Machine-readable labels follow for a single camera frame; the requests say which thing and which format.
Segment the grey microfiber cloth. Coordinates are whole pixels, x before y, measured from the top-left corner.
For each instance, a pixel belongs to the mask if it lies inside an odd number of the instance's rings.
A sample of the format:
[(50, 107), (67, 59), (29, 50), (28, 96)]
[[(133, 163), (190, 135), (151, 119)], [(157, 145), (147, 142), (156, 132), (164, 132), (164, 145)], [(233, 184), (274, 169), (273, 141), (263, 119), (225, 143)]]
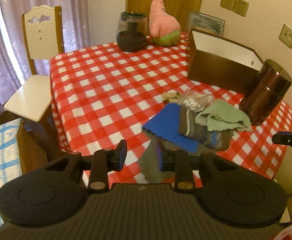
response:
[(141, 173), (146, 181), (155, 184), (164, 182), (165, 180), (174, 179), (174, 172), (162, 172), (158, 167), (155, 151), (157, 136), (146, 130), (143, 130), (142, 134), (150, 139), (149, 145), (142, 156), (138, 159), (139, 168), (141, 169)]

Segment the green microfiber cloth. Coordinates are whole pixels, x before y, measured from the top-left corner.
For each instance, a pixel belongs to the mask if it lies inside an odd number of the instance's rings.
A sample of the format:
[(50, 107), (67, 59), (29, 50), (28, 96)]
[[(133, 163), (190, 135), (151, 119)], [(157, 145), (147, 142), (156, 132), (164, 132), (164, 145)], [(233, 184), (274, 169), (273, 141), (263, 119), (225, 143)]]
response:
[(225, 100), (215, 100), (195, 117), (195, 123), (205, 126), (209, 132), (226, 130), (252, 131), (250, 118)]

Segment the red white checkered tablecloth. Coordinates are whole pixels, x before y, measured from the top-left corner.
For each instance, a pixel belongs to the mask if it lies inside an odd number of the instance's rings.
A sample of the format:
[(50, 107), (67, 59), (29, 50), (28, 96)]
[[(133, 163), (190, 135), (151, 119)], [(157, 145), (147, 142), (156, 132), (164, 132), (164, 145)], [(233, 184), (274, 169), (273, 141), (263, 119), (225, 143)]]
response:
[(138, 159), (149, 145), (142, 126), (164, 106), (162, 94), (195, 90), (238, 106), (242, 95), (191, 81), (186, 41), (127, 53), (116, 42), (60, 54), (50, 61), (52, 110), (63, 151), (91, 155), (128, 143), (124, 169), (110, 183), (145, 183)]

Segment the white wooden chair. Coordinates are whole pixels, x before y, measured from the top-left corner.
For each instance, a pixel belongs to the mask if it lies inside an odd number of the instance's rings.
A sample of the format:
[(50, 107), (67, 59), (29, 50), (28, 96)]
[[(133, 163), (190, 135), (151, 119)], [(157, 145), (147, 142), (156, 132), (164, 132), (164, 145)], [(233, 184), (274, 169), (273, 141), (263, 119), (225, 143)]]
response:
[(43, 129), (48, 160), (59, 158), (57, 131), (52, 118), (50, 77), (39, 75), (35, 60), (64, 53), (62, 7), (40, 5), (22, 15), (22, 31), (31, 76), (5, 103), (4, 109)]

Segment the beige sock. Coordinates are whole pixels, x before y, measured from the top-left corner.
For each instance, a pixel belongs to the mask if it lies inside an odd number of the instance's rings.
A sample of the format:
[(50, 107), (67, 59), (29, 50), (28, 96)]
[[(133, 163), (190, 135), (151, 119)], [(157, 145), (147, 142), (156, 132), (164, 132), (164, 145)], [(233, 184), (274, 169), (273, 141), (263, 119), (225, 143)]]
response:
[(179, 92), (165, 92), (162, 94), (163, 103), (179, 103), (182, 94)]

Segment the black glass jar grinder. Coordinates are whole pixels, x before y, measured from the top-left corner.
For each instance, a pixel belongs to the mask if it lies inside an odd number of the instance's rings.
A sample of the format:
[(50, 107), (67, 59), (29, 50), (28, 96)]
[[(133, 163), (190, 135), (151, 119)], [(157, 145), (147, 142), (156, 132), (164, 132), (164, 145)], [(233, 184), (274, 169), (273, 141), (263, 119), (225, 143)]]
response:
[(122, 12), (119, 17), (116, 35), (119, 48), (127, 52), (144, 49), (147, 30), (146, 14), (136, 10)]

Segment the pink starfish plush toy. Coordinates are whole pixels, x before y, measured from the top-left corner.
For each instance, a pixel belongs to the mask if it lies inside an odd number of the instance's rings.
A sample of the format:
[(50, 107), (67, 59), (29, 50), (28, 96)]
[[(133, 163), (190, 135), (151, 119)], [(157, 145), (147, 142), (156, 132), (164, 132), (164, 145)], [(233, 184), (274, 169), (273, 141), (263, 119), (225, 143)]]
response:
[(159, 46), (168, 47), (180, 39), (180, 24), (166, 12), (163, 0), (153, 0), (151, 3), (149, 31), (151, 40)]

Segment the striped knitted sock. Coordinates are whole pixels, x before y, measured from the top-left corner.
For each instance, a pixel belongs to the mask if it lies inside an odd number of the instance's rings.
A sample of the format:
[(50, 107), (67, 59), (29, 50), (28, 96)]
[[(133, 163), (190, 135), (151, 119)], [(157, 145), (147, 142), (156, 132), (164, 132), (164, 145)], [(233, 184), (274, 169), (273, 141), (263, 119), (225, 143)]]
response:
[(188, 138), (219, 151), (226, 151), (230, 147), (233, 136), (232, 130), (208, 131), (207, 127), (195, 122), (197, 114), (186, 106), (180, 106), (179, 133)]

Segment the brown open storage box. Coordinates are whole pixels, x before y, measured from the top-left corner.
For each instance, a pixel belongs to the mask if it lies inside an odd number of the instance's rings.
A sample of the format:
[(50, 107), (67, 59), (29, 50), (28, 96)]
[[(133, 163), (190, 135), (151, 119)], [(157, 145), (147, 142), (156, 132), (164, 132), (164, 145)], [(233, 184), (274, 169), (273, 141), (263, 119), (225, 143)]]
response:
[(192, 28), (187, 48), (187, 77), (245, 94), (263, 66), (251, 48)]

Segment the dark brown cylindrical canister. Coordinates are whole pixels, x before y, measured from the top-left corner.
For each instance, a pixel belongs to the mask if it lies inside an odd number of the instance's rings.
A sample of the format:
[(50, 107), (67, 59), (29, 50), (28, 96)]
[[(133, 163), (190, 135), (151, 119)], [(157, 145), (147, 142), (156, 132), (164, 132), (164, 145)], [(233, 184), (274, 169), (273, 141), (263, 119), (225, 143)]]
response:
[(242, 98), (239, 109), (249, 116), (253, 126), (259, 126), (283, 99), (291, 85), (292, 78), (288, 72), (274, 60), (267, 59)]

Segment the double wall power socket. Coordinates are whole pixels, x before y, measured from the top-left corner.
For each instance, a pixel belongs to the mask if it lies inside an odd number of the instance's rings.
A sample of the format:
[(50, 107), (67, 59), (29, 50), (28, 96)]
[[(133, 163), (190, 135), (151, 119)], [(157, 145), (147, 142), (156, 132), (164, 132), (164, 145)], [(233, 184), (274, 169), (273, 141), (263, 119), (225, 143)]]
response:
[(249, 2), (245, 0), (221, 0), (220, 6), (224, 9), (233, 11), (242, 17), (247, 15)]

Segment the single wall outlet plate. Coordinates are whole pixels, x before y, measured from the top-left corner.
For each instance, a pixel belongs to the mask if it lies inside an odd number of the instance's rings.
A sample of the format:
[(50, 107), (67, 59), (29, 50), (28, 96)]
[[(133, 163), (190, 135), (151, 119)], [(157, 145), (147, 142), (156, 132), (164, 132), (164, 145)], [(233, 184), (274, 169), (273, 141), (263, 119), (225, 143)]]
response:
[(279, 34), (279, 40), (292, 49), (292, 28), (284, 24)]

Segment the framed picture against wall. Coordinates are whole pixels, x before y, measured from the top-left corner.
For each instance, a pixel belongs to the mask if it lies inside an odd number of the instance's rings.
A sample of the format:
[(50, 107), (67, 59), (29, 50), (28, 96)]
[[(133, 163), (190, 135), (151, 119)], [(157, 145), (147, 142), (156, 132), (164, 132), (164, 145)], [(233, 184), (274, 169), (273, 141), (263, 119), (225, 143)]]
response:
[(225, 21), (201, 12), (189, 11), (187, 21), (187, 35), (191, 29), (201, 30), (210, 34), (223, 36)]

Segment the blue microfiber cloth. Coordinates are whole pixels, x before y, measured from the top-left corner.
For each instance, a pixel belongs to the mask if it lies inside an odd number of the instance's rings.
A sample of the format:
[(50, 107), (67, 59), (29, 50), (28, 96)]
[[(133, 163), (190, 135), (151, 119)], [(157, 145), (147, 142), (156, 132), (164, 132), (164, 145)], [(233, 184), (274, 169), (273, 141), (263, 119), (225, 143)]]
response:
[(181, 106), (176, 103), (165, 105), (162, 110), (142, 126), (142, 129), (181, 147), (188, 153), (195, 153), (199, 146), (198, 141), (179, 133), (180, 109)]

